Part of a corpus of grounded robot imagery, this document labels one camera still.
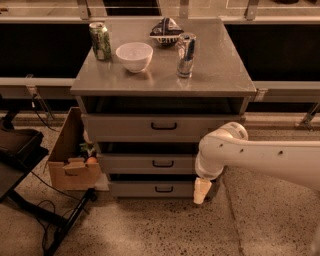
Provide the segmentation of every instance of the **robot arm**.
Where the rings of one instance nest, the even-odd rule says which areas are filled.
[[[245,128],[230,122],[199,144],[194,202],[201,204],[225,166],[241,167],[320,191],[320,141],[248,141]]]

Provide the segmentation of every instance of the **aluminum can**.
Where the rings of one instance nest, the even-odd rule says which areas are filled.
[[[179,35],[179,39],[176,44],[178,48],[178,76],[191,76],[195,43],[196,36],[193,33],[186,32]]]
[[[93,22],[89,25],[93,52],[98,60],[107,60],[111,57],[110,37],[103,22]]]

